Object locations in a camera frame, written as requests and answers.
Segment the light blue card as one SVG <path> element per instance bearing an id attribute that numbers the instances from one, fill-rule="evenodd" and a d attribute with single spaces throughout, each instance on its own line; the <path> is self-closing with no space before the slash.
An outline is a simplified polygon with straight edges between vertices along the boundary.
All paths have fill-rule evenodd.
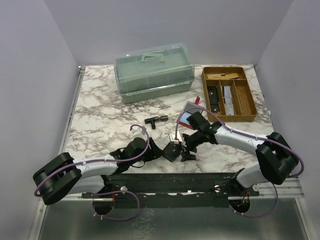
<path id="1" fill-rule="evenodd" d="M 182 126 L 185 126 L 185 127 L 189 128 L 189 129 L 192 129 L 190 123 L 189 123 L 188 120 L 187 120 L 187 118 L 190 117 L 191 115 L 192 115 L 191 113 L 185 112 L 185 113 L 181 116 L 181 118 L 180 118 L 180 120 L 179 120 L 179 124 L 182 125 Z"/>

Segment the grey credit card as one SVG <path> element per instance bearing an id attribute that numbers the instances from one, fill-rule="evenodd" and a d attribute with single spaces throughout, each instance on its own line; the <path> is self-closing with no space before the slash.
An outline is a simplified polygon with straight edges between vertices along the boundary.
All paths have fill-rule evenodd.
<path id="1" fill-rule="evenodd" d="M 193 102 L 187 101 L 184 108 L 183 108 L 184 112 L 189 112 L 191 114 L 194 114 L 195 112 L 200 112 L 202 113 L 202 107 L 199 106 L 198 104 L 195 104 Z"/>

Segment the red card holder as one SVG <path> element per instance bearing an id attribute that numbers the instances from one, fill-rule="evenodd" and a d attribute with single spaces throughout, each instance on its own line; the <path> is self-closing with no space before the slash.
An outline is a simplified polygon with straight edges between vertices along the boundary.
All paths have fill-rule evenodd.
<path id="1" fill-rule="evenodd" d="M 198 108 L 198 105 L 200 103 L 200 97 L 197 96 L 195 101 L 187 101 L 184 108 L 183 108 L 183 115 L 179 120 L 179 124 L 192 129 L 191 125 L 189 124 L 189 122 L 187 121 L 187 118 L 190 117 L 192 114 L 194 114 L 195 112 L 200 112 L 202 113 L 203 111 L 201 109 Z"/>

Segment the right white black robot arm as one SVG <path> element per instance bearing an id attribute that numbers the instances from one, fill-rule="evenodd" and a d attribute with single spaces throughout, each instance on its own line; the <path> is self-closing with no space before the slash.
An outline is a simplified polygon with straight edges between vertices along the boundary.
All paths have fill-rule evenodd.
<path id="1" fill-rule="evenodd" d="M 225 145 L 249 153 L 257 158 L 258 163 L 239 170 L 230 183 L 230 191 L 241 196 L 253 185 L 270 182 L 281 185 L 290 177 L 299 163 L 281 134 L 253 135 L 229 127 L 221 121 L 210 123 L 200 112 L 195 112 L 186 121 L 195 133 L 184 135 L 188 151 L 194 152 L 203 143 Z"/>

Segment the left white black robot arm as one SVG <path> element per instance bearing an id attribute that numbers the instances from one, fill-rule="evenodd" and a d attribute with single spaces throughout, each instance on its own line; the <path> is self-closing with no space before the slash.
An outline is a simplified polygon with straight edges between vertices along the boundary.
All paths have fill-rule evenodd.
<path id="1" fill-rule="evenodd" d="M 149 162 L 163 155 L 154 140 L 136 137 L 126 147 L 97 159 L 73 158 L 63 152 L 33 175 L 34 195 L 52 205 L 71 194 L 93 193 L 104 198 L 110 194 L 107 177 L 127 171 L 137 162 Z"/>

